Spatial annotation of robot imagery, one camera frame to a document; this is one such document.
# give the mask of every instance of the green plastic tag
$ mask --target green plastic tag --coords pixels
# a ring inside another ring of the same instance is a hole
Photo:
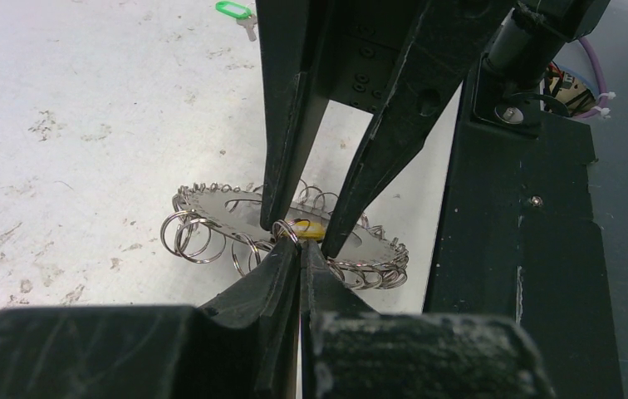
[[[229,17],[234,17],[236,19],[246,19],[252,14],[250,8],[235,2],[217,2],[216,11],[222,12]]]

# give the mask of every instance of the yellow object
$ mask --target yellow object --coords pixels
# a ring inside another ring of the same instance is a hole
[[[321,223],[310,222],[309,220],[299,220],[292,224],[294,234],[300,239],[313,239],[321,241],[324,239],[326,229]]]

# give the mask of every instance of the white surface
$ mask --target white surface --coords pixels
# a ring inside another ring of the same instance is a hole
[[[421,309],[457,101],[368,209],[410,251],[382,312]],[[331,103],[304,179],[339,191],[369,120]],[[264,161],[258,42],[213,2],[0,1],[0,308],[200,305],[238,275],[162,248],[170,198]]]

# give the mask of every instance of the key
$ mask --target key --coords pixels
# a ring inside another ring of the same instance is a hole
[[[258,17],[255,14],[250,14],[247,18],[237,19],[236,23],[242,27],[246,28],[246,32],[248,32],[248,39],[251,42],[255,42],[258,39],[255,36],[255,25],[258,23]]]

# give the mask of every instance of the scuffed table surface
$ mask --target scuffed table surface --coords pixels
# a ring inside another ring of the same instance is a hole
[[[421,309],[457,103],[367,211],[410,251],[402,288],[359,293],[381,312]],[[369,120],[331,103],[304,180],[340,190]],[[190,264],[159,227],[180,185],[261,184],[264,131],[259,44],[213,2],[0,1],[0,308],[224,290],[228,255]]]

